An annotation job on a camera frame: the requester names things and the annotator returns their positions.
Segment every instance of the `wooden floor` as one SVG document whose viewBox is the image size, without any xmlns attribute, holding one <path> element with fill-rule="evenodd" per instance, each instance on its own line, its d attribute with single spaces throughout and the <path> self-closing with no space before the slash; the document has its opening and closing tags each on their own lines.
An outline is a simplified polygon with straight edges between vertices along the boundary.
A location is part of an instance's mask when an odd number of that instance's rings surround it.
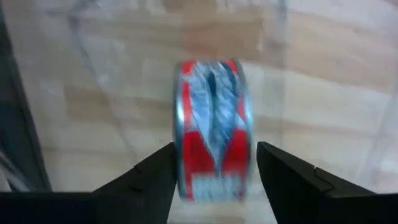
<svg viewBox="0 0 398 224">
<path fill-rule="evenodd" d="M 55 190 L 93 190 L 172 141 L 179 60 L 237 57 L 256 142 L 398 191 L 398 1 L 76 2 L 2 2 Z M 247 202 L 176 195 L 170 222 L 274 223 L 254 167 Z"/>
</svg>

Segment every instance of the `white label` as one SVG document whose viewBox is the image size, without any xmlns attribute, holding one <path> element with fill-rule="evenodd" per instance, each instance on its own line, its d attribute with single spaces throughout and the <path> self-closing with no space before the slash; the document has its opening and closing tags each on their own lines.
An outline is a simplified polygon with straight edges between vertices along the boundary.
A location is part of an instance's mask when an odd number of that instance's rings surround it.
<svg viewBox="0 0 398 224">
<path fill-rule="evenodd" d="M 192 193 L 195 199 L 236 198 L 242 187 L 243 183 L 238 175 L 194 175 L 192 179 Z"/>
</svg>

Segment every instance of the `can label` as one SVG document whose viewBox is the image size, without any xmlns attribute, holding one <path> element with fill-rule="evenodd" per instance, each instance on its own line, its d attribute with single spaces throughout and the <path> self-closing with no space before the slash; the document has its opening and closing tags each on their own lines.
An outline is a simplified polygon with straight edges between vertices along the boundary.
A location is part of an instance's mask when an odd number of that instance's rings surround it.
<svg viewBox="0 0 398 224">
<path fill-rule="evenodd" d="M 246 84 L 238 67 L 233 60 L 187 61 L 177 72 L 175 143 L 178 186 L 183 198 L 244 196 L 251 115 L 245 105 Z"/>
</svg>

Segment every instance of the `blurry can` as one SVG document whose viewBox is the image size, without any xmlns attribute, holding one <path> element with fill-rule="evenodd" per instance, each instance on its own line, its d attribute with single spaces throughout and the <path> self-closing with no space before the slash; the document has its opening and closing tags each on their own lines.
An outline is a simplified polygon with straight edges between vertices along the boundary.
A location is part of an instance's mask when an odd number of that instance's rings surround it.
<svg viewBox="0 0 398 224">
<path fill-rule="evenodd" d="M 236 60 L 189 60 L 176 72 L 174 138 L 180 197 L 243 199 L 252 116 L 241 65 Z"/>
</svg>

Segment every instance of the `black frame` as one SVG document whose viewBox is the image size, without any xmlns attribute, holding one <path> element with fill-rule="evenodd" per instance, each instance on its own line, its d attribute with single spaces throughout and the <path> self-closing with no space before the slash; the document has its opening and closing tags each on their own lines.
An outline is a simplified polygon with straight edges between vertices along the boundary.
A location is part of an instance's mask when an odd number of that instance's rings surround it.
<svg viewBox="0 0 398 224">
<path fill-rule="evenodd" d="M 0 150 L 28 180 L 31 190 L 51 191 L 1 5 L 0 20 Z"/>
</svg>

